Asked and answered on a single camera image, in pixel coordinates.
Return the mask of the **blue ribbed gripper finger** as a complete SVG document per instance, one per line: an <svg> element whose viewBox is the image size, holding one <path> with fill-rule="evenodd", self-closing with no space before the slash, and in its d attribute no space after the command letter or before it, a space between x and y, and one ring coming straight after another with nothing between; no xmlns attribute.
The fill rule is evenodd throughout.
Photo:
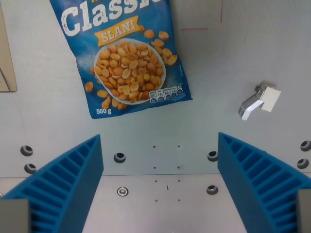
<svg viewBox="0 0 311 233"><path fill-rule="evenodd" d="M29 201L33 233L81 233L103 171L96 135L47 163L2 199Z"/></svg>
<svg viewBox="0 0 311 233"><path fill-rule="evenodd" d="M296 233L296 197L311 179L225 133L218 134L218 170L249 233Z"/></svg>

